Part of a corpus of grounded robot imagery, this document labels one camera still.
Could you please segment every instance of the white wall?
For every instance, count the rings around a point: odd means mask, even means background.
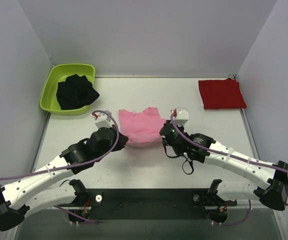
[[[288,162],[288,0],[278,0],[237,76],[260,158]]]
[[[19,0],[56,64],[98,75],[236,74],[277,0]]]
[[[0,177],[32,169],[46,122],[39,99],[50,69],[19,3],[0,0]]]

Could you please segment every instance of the crumpled black fabric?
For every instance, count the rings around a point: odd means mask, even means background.
[[[74,74],[57,85],[56,97],[61,110],[80,109],[92,104],[99,96],[86,76]]]

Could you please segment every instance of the green basket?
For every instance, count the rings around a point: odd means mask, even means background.
[[[87,112],[89,106],[83,106],[78,109],[61,110],[58,103],[56,97],[58,83],[65,82],[67,77],[74,74],[80,77],[85,75],[88,81],[94,85],[95,68],[92,65],[80,63],[57,65],[50,71],[39,101],[39,105],[43,110],[56,115],[81,115]]]

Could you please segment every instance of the white table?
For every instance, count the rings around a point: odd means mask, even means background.
[[[94,87],[100,97],[86,114],[50,116],[36,169],[97,130],[91,117],[93,110],[109,110],[118,122],[119,109],[141,112],[147,107],[157,107],[162,118],[170,119],[171,109],[186,107],[190,118],[185,125],[186,132],[205,134],[236,151],[253,156],[240,111],[204,110],[198,80],[201,79],[95,79]],[[86,188],[106,189],[208,188],[214,179],[243,180],[227,170],[199,162],[194,162],[194,174],[186,175],[182,171],[183,162],[183,158],[167,158],[159,144],[143,148],[126,146],[72,179],[80,179]]]

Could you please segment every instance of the folded pink garment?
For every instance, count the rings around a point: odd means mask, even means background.
[[[128,145],[143,147],[161,143],[160,130],[166,119],[161,118],[156,107],[148,107],[143,112],[118,111],[120,132],[128,137]]]

